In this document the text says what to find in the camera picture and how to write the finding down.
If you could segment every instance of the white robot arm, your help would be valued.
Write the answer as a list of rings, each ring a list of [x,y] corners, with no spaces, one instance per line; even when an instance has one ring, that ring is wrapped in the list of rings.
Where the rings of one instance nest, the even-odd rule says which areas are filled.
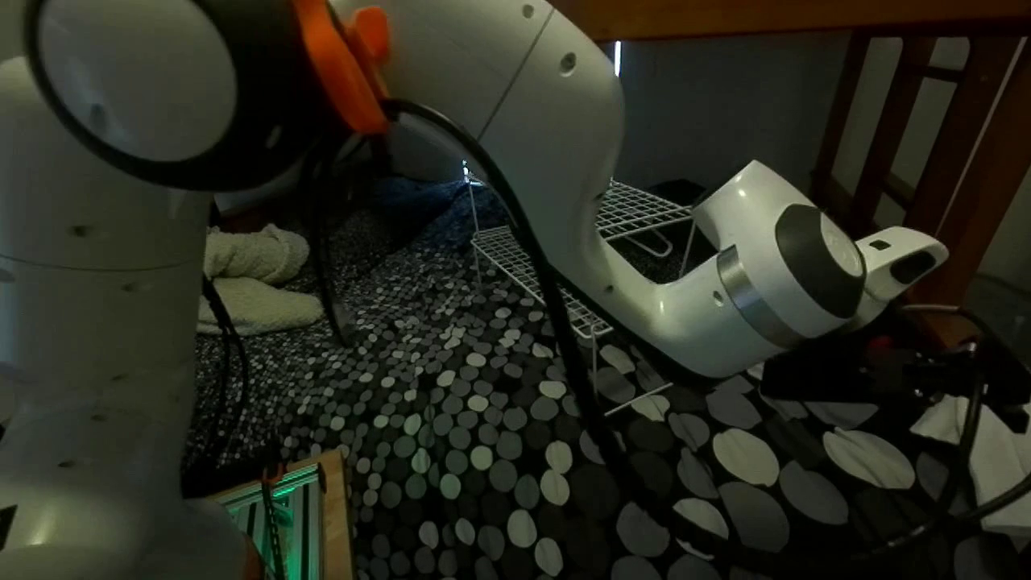
[[[717,251],[649,284],[597,233],[620,141],[619,81],[544,0],[32,0],[32,74],[23,58],[0,69],[0,387],[15,394],[0,577],[240,573],[232,527],[176,496],[207,196],[160,187],[253,187],[326,124],[383,128],[346,117],[341,85],[320,74],[353,69],[337,47],[359,51],[346,24],[366,8],[387,15],[393,55],[357,58],[351,81],[371,88],[344,96],[388,89],[477,135],[551,269],[693,373],[726,376],[867,322],[948,255],[905,230],[857,249],[749,165],[697,205]]]

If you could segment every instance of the cable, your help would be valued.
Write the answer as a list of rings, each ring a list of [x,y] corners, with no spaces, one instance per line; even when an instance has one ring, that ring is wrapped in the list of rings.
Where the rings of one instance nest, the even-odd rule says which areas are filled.
[[[709,527],[684,518],[678,511],[673,511],[667,504],[661,504],[643,482],[640,477],[633,477],[633,467],[627,464],[620,446],[614,443],[614,434],[605,430],[605,418],[601,418],[601,410],[593,397],[593,382],[587,376],[587,364],[584,364],[584,353],[575,348],[575,336],[574,336],[574,327],[570,327],[570,317],[568,317],[568,307],[564,307],[564,296],[560,296],[560,272],[553,272],[544,259],[544,249],[537,246],[533,233],[530,233],[530,222],[528,215],[523,214],[523,202],[512,191],[512,184],[505,180],[505,173],[491,165],[489,153],[465,128],[457,128],[448,117],[427,110],[427,106],[419,106],[419,102],[404,102],[404,100],[388,100],[387,102],[387,114],[388,118],[398,118],[398,117],[416,117],[427,125],[435,125],[438,133],[444,133],[448,138],[454,138],[477,165],[481,171],[485,173],[485,180],[491,184],[491,191],[502,196],[512,222],[514,222],[514,235],[523,240],[526,246],[526,255],[537,274],[537,288],[540,288],[540,296],[544,296],[544,310],[551,317],[551,327],[553,327],[553,341],[557,341],[557,351],[564,358],[564,366],[568,366],[568,379],[574,387],[574,397],[575,397],[575,406],[578,406],[578,416],[584,416],[584,430],[590,433],[590,438],[600,446],[605,464],[609,464],[609,475],[619,479],[619,487],[661,526],[667,526],[678,541],[705,551],[705,554],[715,554],[720,562],[734,562],[734,564],[743,564],[749,569],[759,569],[759,573],[773,573],[773,577],[853,577],[853,573],[867,573],[869,566],[877,564],[887,564],[890,556],[895,556],[898,551],[905,549],[914,549],[921,539],[927,539],[930,533],[938,533],[945,522],[951,518],[933,518],[927,526],[919,526],[910,527],[908,535],[898,535],[873,551],[857,551],[857,554],[770,554],[770,551],[757,551],[757,549],[743,549],[743,546],[734,546],[728,539],[717,539],[712,535]]]
[[[964,317],[969,318],[989,341],[1001,344],[1001,337],[994,336],[994,329],[979,318],[972,310],[954,307],[954,303],[905,303],[898,307],[898,312],[938,312],[938,317]],[[955,467],[951,469],[951,479],[945,482],[945,494],[938,496],[945,504],[948,494],[955,494],[955,487],[964,487],[965,475],[969,475],[969,455],[972,455],[972,438],[975,438],[975,424],[979,424],[979,410],[983,410],[983,382],[975,382],[975,389],[969,394],[965,403],[965,418],[964,418],[964,434],[955,446],[955,459],[964,460],[964,469],[955,475]],[[955,516],[954,526],[969,527],[975,526],[983,516],[1005,508],[1008,504],[1020,501],[1025,494],[1031,494],[1031,477],[1018,479],[1011,489],[997,494],[994,501]]]
[[[341,165],[346,165],[353,155],[359,155],[363,145],[366,145],[366,138],[357,138],[357,145],[344,155]],[[321,303],[331,337],[337,344],[346,344],[341,318],[335,312],[335,288],[326,274],[328,240],[326,240],[326,222],[321,222],[326,205],[321,205],[321,191],[320,191],[320,184],[331,173],[341,147],[344,147],[341,138],[335,138],[335,135],[321,138],[309,153],[309,157],[304,161],[295,191],[299,191],[299,196],[309,196],[309,249],[312,249],[312,272],[314,272],[314,284],[320,284],[320,303]]]
[[[218,329],[222,329],[222,373],[218,373],[218,403],[214,403],[214,414],[213,414],[213,421],[209,421],[209,434],[204,443],[204,450],[199,459],[193,460],[193,467],[188,469],[182,477],[182,489],[188,496],[204,496],[213,482],[213,475],[240,421],[240,414],[244,406],[251,406],[251,360],[247,360],[247,348],[244,341],[238,337],[234,327],[232,327],[232,317],[214,290],[214,284],[209,276],[204,276],[204,299],[209,303]],[[232,410],[232,418],[228,418],[228,430],[218,434],[218,421],[222,421],[222,414],[224,414],[224,389],[228,389],[228,379],[232,379],[232,351],[238,353],[238,376],[240,376],[240,389],[238,389],[238,403]]]

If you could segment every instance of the metal rack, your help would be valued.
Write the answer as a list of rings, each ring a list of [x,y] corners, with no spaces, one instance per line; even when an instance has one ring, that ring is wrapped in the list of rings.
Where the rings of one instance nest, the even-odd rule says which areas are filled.
[[[690,218],[693,218],[690,205],[676,205],[664,196],[654,196],[648,191],[639,191],[619,180],[609,180],[609,191],[600,201],[600,235],[605,241],[656,233]],[[528,259],[517,249],[508,225],[477,230],[473,249],[505,276],[512,276],[528,296],[540,303],[533,272],[528,269]],[[611,333],[611,327],[601,317],[597,317],[590,307],[584,307],[575,296],[564,293],[564,299],[570,310],[574,333],[578,337],[597,341]]]

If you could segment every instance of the wooden bed frame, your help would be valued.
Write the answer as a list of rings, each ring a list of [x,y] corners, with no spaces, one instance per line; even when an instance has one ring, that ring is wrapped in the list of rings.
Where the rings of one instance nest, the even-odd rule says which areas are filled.
[[[553,0],[593,40],[818,29],[1027,29],[1031,0]]]

